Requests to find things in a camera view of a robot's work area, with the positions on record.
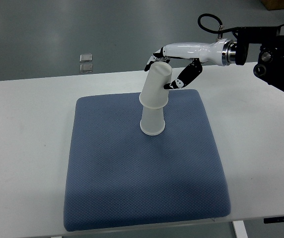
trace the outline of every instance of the blue seat cushion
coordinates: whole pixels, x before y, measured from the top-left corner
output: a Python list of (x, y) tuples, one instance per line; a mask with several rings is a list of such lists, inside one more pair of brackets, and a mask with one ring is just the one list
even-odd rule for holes
[(141, 116), (139, 93), (78, 99), (65, 193), (67, 231), (230, 213), (222, 164), (198, 92), (170, 92), (160, 135), (145, 135)]

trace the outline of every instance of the paper cup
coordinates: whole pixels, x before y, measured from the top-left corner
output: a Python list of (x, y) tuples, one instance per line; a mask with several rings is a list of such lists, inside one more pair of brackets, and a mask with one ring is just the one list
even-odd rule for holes
[(140, 93), (140, 102), (150, 109), (163, 108), (168, 102), (169, 90), (163, 86), (171, 82), (172, 67), (165, 62), (154, 62), (148, 72)]
[(143, 107), (141, 130), (147, 135), (159, 135), (165, 128), (163, 108), (150, 109)]

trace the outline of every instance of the robotic arm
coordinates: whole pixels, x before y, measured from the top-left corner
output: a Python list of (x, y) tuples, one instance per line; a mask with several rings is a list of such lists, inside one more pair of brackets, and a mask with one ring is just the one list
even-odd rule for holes
[[(219, 30), (213, 31), (201, 24), (204, 16), (213, 17), (219, 22)], [(190, 59), (192, 62), (173, 82), (164, 85), (165, 89), (184, 88), (203, 70), (202, 63), (211, 61), (220, 66), (236, 63), (244, 65), (249, 44), (261, 44), (258, 64), (254, 67), (256, 77), (284, 91), (284, 35), (277, 27), (235, 27), (223, 30), (221, 20), (211, 14), (202, 14), (199, 26), (210, 33), (218, 34), (218, 41), (206, 43), (175, 43), (162, 47), (147, 62), (145, 71), (156, 61), (169, 62), (170, 59)], [(222, 34), (232, 32), (236, 41), (222, 38)]]

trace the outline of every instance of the white table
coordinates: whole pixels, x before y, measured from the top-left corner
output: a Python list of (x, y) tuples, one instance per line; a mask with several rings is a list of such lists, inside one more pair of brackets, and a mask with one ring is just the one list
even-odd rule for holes
[[(201, 95), (228, 183), (232, 210), (216, 222), (284, 216), (284, 92), (256, 78), (254, 65), (205, 66), (187, 87)], [(0, 82), (0, 238), (68, 234), (63, 206), (76, 100), (140, 92), (146, 76)]]

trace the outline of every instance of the gray floor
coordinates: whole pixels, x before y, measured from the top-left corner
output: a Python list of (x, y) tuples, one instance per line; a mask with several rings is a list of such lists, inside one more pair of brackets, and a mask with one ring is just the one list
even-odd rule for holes
[[(93, 73), (143, 70), (164, 45), (214, 42), (215, 35), (197, 25), (202, 13), (216, 14), (226, 28), (284, 23), (284, 10), (267, 11), (259, 0), (0, 0), (0, 80), (77, 75), (84, 53), (93, 54)], [(217, 27), (210, 19), (203, 22)], [(250, 46), (247, 61), (257, 61), (258, 53), (258, 45)], [(245, 225), (249, 238), (284, 237), (284, 223), (264, 225), (260, 219)], [(228, 238), (234, 233), (227, 223), (88, 237), (142, 236)]]

